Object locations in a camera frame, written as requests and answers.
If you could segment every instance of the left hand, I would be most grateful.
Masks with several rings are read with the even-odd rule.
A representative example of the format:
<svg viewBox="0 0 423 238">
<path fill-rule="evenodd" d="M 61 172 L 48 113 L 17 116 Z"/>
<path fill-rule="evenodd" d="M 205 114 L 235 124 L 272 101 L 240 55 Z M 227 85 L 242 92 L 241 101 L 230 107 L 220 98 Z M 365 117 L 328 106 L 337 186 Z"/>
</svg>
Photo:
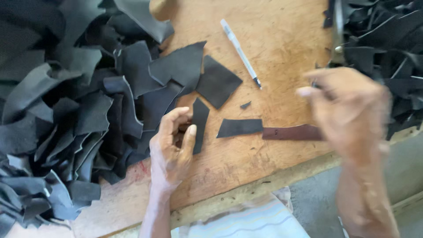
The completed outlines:
<svg viewBox="0 0 423 238">
<path fill-rule="evenodd" d="M 197 126 L 191 125 L 180 143 L 180 129 L 187 126 L 192 115 L 189 108 L 175 108 L 164 115 L 159 132 L 150 140 L 151 150 L 151 187 L 160 192 L 172 193 L 188 175 L 192 162 Z"/>
</svg>

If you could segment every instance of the forearm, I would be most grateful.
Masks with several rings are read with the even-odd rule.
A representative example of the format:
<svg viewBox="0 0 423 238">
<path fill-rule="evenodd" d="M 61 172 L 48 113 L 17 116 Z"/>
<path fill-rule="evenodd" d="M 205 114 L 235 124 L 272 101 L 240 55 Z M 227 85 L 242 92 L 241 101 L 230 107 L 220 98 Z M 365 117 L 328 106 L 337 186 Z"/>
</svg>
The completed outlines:
<svg viewBox="0 0 423 238">
<path fill-rule="evenodd" d="M 151 189 L 139 238 L 170 238 L 170 193 Z"/>
<path fill-rule="evenodd" d="M 350 237 L 399 238 L 387 197 L 381 157 L 380 149 L 375 148 L 361 158 L 344 158 L 337 204 Z"/>
</svg>

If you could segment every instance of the right hand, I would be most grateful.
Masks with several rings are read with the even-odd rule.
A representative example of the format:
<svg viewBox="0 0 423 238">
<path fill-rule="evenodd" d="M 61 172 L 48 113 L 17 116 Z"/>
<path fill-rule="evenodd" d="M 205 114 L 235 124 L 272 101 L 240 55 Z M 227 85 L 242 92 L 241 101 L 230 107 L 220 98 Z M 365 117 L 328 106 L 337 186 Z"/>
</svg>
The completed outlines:
<svg viewBox="0 0 423 238">
<path fill-rule="evenodd" d="M 389 90 L 355 69 L 318 69 L 305 74 L 319 88 L 299 88 L 310 98 L 313 116 L 324 136 L 343 157 L 368 163 L 368 154 L 384 143 L 389 118 Z"/>
</svg>

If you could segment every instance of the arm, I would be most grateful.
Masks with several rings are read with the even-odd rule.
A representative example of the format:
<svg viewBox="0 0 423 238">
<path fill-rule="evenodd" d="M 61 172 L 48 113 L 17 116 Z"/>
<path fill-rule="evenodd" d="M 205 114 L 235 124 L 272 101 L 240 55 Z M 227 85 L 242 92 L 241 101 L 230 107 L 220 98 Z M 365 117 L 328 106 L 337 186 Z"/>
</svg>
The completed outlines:
<svg viewBox="0 0 423 238">
<path fill-rule="evenodd" d="M 298 93 L 310 98 L 315 120 L 343 157 L 336 199 L 348 234 L 399 238 L 382 173 L 389 91 L 349 68 L 316 70 L 306 77 L 319 88 Z"/>
<path fill-rule="evenodd" d="M 140 238 L 170 238 L 170 196 L 188 174 L 197 127 L 191 125 L 185 134 L 179 133 L 191 120 L 189 108 L 176 108 L 166 114 L 159 132 L 150 141 L 151 189 L 147 211 L 141 224 Z M 181 148 L 176 146 L 183 138 Z"/>
</svg>

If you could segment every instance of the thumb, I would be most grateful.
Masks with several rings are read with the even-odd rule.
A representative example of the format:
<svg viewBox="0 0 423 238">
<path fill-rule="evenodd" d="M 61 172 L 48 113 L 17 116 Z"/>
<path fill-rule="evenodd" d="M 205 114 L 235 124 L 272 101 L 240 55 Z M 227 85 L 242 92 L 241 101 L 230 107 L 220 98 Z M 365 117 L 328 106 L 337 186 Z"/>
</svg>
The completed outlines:
<svg viewBox="0 0 423 238">
<path fill-rule="evenodd" d="M 197 134 L 196 125 L 191 125 L 190 127 L 188 127 L 187 131 L 185 132 L 184 139 L 182 140 L 182 146 L 181 146 L 182 158 L 181 159 L 192 158 L 192 152 L 194 151 L 196 134 Z"/>
</svg>

